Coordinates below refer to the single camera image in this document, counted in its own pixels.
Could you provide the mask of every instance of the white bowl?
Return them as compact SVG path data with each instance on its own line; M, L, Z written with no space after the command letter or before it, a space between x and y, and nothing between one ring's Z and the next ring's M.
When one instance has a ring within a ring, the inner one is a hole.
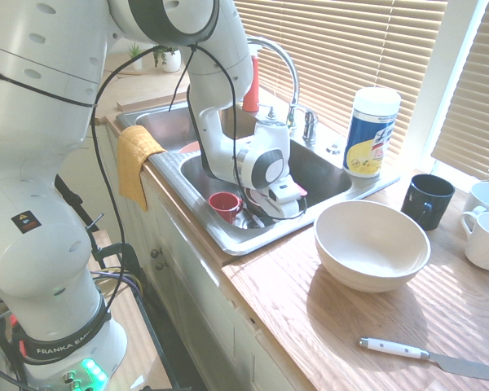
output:
M359 291L396 289L430 259L430 241L418 224L377 202L332 205L315 220L314 230L326 270Z

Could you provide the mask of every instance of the red cup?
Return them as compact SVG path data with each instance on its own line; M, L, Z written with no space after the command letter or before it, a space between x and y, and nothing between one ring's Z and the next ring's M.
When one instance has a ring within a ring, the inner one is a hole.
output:
M243 210L243 201L237 195L220 191L209 197L209 204L214 210L231 224L236 220L237 214Z

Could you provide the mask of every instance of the cabinet knob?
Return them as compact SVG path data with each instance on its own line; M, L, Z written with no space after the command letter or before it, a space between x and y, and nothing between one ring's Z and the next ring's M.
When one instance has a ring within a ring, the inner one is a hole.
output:
M156 269L157 271L161 271L161 270L165 269L165 266L168 266L166 261L165 262L158 262L158 263L154 264L154 269Z
M150 252L150 256L154 259L158 258L160 254L163 253L163 250L161 250L161 247L159 250L156 250L155 248Z

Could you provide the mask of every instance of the faucet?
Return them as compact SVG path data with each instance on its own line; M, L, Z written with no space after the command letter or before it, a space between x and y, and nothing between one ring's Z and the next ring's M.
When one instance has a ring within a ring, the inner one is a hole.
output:
M294 130L296 128L295 124L295 112L298 109L305 111L305 126L304 126L304 135L302 138L308 143L315 142L315 127L317 126L318 119L317 115L310 110L299 104L299 76L297 74L297 69L295 68L295 64L293 63L292 58L288 54L288 52L281 47L278 43L275 43L269 39L264 37L252 37L247 36L247 42L251 44L265 46L275 53L279 55L279 57L286 63L290 74L292 75L292 83L293 83L293 97L290 102L288 109L288 116L286 118L286 125L288 125L289 129Z

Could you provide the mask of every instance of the stainless steel sink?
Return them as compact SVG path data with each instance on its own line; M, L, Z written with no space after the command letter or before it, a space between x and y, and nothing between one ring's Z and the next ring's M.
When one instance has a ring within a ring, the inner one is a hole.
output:
M221 112L223 132L231 137L233 113ZM237 138L253 134L255 122L260 116L237 110ZM121 114L117 119L125 126L143 125L154 139L167 150L153 155L149 160L161 172L178 196L194 213L223 251L232 255L244 255L290 232L312 223L328 206L344 200L360 199L396 182L399 176L384 169L376 178L356 178L342 170L341 157L326 152L333 143L329 132L317 132L317 142L306 144L297 134L291 136L289 167L293 180L308 195L306 212L300 218L274 222L257 216L246 209L238 215L236 224L225 222L208 204L207 199L218 191L240 194L237 185L208 177L202 169L200 152L178 153L185 145L196 141L187 105L179 103L168 108Z

